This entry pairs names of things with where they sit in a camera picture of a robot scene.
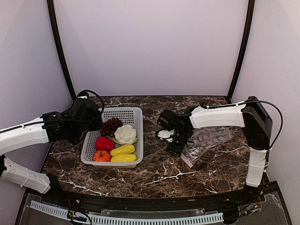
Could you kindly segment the clear zip top bag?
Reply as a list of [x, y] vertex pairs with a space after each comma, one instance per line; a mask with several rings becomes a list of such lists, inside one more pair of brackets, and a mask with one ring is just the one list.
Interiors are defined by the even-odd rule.
[[188, 139], [180, 158], [190, 168], [211, 148], [232, 140], [233, 135], [227, 127], [204, 127], [196, 129]]

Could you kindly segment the white cauliflower with leaves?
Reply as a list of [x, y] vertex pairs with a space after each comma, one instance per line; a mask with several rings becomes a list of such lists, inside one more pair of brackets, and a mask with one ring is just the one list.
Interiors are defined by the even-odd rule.
[[123, 125], [114, 133], [114, 137], [108, 137], [118, 145], [135, 144], [137, 142], [136, 129], [131, 125]]

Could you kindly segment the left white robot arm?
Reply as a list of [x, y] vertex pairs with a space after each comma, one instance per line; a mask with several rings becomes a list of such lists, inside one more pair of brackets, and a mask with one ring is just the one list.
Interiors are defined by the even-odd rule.
[[6, 154], [24, 147], [65, 140], [78, 144], [89, 131], [102, 127], [104, 106], [88, 97], [79, 97], [63, 112], [50, 112], [21, 125], [0, 132], [0, 179], [30, 188], [48, 197], [55, 204], [66, 201], [55, 175], [38, 173], [21, 166]]

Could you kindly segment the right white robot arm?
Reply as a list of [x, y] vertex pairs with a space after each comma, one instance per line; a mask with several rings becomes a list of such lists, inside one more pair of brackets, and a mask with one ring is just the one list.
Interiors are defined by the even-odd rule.
[[239, 199], [243, 203], [250, 203], [257, 198], [271, 149], [272, 119], [256, 97], [235, 104], [189, 107], [181, 114], [164, 110], [157, 122], [165, 130], [174, 132], [167, 151], [176, 156], [183, 151], [195, 129], [240, 127], [250, 155], [246, 181]]

